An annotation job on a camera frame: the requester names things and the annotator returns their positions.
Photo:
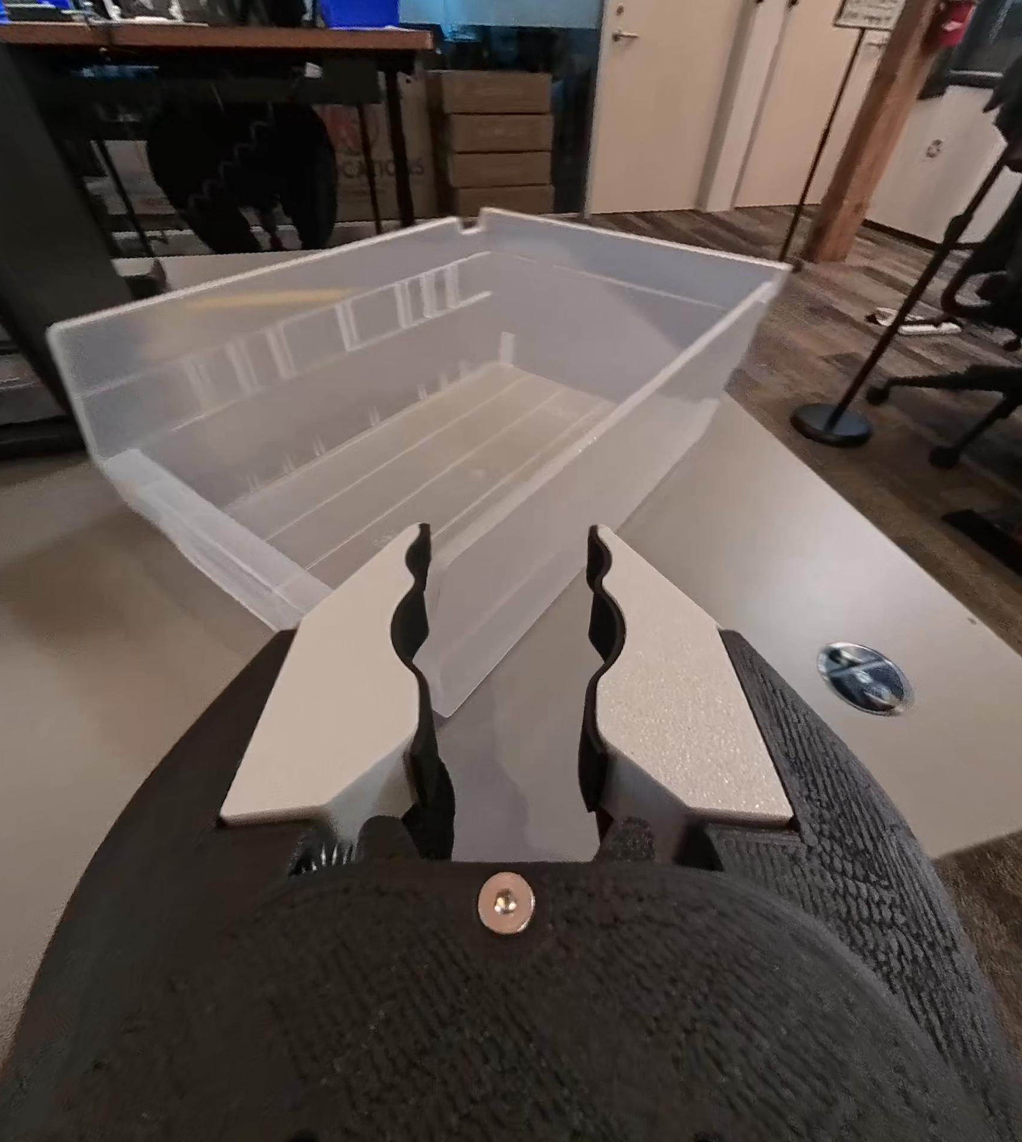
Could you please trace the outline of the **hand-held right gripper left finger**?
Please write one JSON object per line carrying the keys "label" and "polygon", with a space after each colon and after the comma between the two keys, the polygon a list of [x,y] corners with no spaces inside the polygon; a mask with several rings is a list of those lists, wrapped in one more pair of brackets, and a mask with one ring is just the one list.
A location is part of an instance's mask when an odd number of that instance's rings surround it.
{"label": "hand-held right gripper left finger", "polygon": [[430,633],[430,525],[409,525],[304,616],[219,807],[223,826],[317,822],[349,843],[389,817],[421,856],[451,856],[454,788],[416,664]]}

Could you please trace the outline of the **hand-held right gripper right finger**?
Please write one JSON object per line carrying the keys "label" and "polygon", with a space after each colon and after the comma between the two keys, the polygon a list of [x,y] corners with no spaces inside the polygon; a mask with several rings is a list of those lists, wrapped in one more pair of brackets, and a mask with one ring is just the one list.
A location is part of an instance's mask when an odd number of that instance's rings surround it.
{"label": "hand-held right gripper right finger", "polygon": [[657,862],[689,862],[708,826],[784,833],[784,782],[718,621],[611,529],[587,537],[589,642],[578,748],[586,809],[605,835],[646,827]]}

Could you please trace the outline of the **large clear plastic bin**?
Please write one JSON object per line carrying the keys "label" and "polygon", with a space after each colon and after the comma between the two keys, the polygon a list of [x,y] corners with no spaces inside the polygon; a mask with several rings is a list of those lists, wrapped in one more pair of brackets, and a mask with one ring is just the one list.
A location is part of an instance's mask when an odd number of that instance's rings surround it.
{"label": "large clear plastic bin", "polygon": [[449,717],[694,447],[784,264],[502,210],[51,325],[92,463],[273,630],[427,524]]}

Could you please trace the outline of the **white recycling cabinet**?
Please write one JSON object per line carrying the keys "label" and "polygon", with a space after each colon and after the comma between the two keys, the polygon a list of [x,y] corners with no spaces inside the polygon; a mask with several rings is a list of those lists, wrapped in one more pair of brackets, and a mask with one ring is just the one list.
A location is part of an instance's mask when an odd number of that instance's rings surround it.
{"label": "white recycling cabinet", "polygon": [[868,208],[868,224],[937,246],[1001,156],[987,88],[949,87],[911,110]]}

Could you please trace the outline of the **white power strip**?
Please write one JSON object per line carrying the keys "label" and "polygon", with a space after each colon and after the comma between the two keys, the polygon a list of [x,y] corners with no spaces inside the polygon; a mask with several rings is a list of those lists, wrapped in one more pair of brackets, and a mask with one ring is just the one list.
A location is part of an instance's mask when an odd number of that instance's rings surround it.
{"label": "white power strip", "polygon": [[[878,307],[866,315],[866,323],[882,330],[888,329],[898,317],[898,311],[890,307]],[[899,325],[898,335],[903,337],[945,337],[945,335],[960,335],[963,323],[945,315],[909,315],[903,317]]]}

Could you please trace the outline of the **printed cardboard box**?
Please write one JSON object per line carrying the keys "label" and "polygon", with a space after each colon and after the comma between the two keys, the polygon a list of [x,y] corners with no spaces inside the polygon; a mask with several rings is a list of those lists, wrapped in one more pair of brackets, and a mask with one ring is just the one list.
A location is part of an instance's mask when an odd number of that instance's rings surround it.
{"label": "printed cardboard box", "polygon": [[[434,179],[434,148],[430,113],[427,107],[426,77],[399,74],[399,97],[408,183],[418,222],[432,218],[438,211]],[[317,105],[315,111],[325,123],[332,142],[337,170],[337,222],[375,224],[372,192],[369,179],[375,178],[376,201],[381,222],[399,222],[399,164],[395,162],[389,128],[389,108],[386,102],[369,104],[364,116],[351,106]]]}

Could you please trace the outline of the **brown cardboard box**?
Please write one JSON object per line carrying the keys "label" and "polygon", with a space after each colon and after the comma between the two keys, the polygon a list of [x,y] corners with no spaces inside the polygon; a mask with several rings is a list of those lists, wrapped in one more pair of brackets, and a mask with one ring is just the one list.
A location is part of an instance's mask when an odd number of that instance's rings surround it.
{"label": "brown cardboard box", "polygon": [[451,154],[549,153],[553,116],[453,114],[438,119],[438,142]]}
{"label": "brown cardboard box", "polygon": [[432,70],[426,82],[430,106],[443,115],[544,115],[552,108],[547,73]]}
{"label": "brown cardboard box", "polygon": [[549,184],[450,188],[446,210],[451,215],[468,218],[485,209],[539,216],[552,214],[554,201],[555,191]]}
{"label": "brown cardboard box", "polygon": [[552,152],[448,152],[446,184],[454,190],[502,190],[552,185]]}

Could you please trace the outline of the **white door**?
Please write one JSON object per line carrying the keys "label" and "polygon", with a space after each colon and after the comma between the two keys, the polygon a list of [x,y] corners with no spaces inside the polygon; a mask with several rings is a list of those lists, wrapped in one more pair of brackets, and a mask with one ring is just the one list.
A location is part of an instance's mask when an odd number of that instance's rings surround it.
{"label": "white door", "polygon": [[745,1],[602,5],[585,212],[697,207]]}
{"label": "white door", "polygon": [[786,2],[779,45],[766,72],[761,105],[737,180],[733,206],[816,206],[848,140],[888,24],[866,31],[839,26],[842,2]]}

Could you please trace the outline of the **brown wooden desk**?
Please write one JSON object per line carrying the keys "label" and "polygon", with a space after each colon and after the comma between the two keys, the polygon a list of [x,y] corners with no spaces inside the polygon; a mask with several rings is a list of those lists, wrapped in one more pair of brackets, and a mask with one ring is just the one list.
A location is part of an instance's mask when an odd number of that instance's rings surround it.
{"label": "brown wooden desk", "polygon": [[383,103],[392,150],[399,225],[415,225],[400,74],[430,51],[415,29],[199,25],[177,21],[19,21],[0,23],[0,43],[63,69],[161,69],[155,88],[246,104],[295,100],[354,108]]}

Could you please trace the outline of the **white sign on stand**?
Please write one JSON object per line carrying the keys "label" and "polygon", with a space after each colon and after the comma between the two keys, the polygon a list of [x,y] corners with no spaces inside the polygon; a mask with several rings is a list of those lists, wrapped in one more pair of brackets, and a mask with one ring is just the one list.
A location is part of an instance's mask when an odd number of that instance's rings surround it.
{"label": "white sign on stand", "polygon": [[844,96],[847,93],[853,72],[858,67],[860,51],[864,46],[869,33],[874,33],[876,37],[890,33],[898,21],[901,7],[902,2],[900,1],[842,1],[836,11],[832,21],[834,27],[844,31],[853,31],[856,34],[856,38],[854,39],[851,53],[848,54],[843,77],[837,86],[832,106],[828,112],[826,122],[820,132],[819,139],[816,140],[816,150],[813,152],[812,160],[808,164],[806,177],[800,190],[800,198],[798,198],[797,203],[792,209],[788,228],[784,233],[784,241],[782,241],[779,250],[780,262],[791,263],[789,255],[792,249],[794,240],[808,206],[808,196],[813,183],[816,180],[816,172],[819,172],[824,150],[827,148],[829,139],[831,139],[832,129],[839,114]]}

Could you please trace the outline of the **wooden support post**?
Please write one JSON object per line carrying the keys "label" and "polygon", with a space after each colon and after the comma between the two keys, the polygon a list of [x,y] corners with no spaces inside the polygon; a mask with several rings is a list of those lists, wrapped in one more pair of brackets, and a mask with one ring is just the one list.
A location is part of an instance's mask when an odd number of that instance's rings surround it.
{"label": "wooden support post", "polygon": [[906,1],[816,210],[802,259],[845,262],[937,53],[940,1]]}

